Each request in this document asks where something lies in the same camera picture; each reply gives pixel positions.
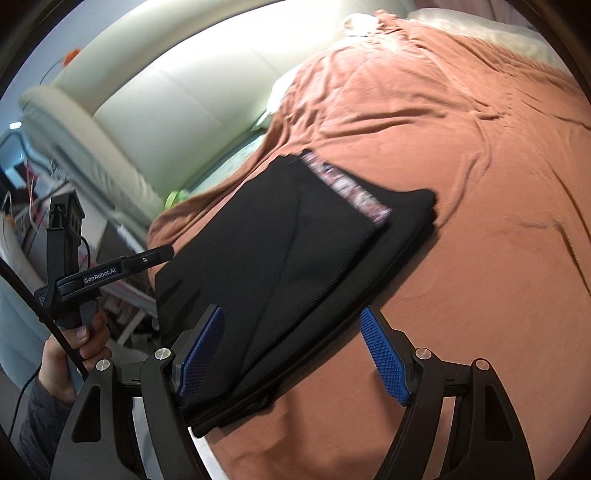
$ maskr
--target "upholstered headboard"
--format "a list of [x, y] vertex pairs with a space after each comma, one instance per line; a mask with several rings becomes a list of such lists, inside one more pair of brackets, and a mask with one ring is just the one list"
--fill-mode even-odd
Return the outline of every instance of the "upholstered headboard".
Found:
[[21, 97], [23, 127], [33, 146], [142, 235], [171, 191], [250, 129], [283, 73], [338, 40], [345, 16], [381, 8], [404, 17], [414, 3], [148, 0], [51, 86]]

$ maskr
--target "green object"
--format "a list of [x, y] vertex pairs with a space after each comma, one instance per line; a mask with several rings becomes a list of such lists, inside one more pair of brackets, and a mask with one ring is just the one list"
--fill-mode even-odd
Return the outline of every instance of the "green object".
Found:
[[166, 202], [164, 204], [164, 210], [168, 210], [170, 207], [187, 200], [191, 194], [187, 190], [175, 190], [170, 192]]

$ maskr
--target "folded black garment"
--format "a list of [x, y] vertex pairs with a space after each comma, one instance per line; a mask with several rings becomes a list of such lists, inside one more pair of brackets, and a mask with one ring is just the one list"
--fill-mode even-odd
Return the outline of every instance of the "folded black garment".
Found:
[[433, 192], [392, 192], [348, 175], [391, 209], [382, 226], [299, 156], [278, 157], [156, 275], [165, 345], [210, 304], [225, 314], [199, 392], [183, 406], [195, 434], [264, 408], [431, 235]]

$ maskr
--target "orange clip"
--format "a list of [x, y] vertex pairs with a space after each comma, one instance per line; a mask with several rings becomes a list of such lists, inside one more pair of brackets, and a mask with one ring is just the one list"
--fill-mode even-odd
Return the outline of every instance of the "orange clip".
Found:
[[80, 53], [79, 48], [75, 48], [74, 50], [72, 50], [68, 55], [65, 56], [64, 61], [62, 62], [62, 65], [64, 67], [67, 67], [70, 64], [70, 62], [76, 58], [76, 56], [79, 53]]

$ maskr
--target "orange blanket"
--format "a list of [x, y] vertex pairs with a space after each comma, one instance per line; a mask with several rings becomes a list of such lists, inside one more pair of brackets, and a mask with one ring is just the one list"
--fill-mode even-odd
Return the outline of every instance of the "orange blanket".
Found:
[[[379, 18], [380, 34], [306, 62], [259, 151], [163, 213], [150, 247], [182, 248], [242, 181], [302, 148], [389, 189], [433, 189], [437, 236], [379, 304], [414, 345], [491, 361], [547, 478], [591, 413], [591, 108], [558, 70]], [[346, 340], [272, 409], [208, 435], [230, 479], [373, 478], [402, 408], [361, 336]], [[443, 461], [452, 404], [426, 478]]]

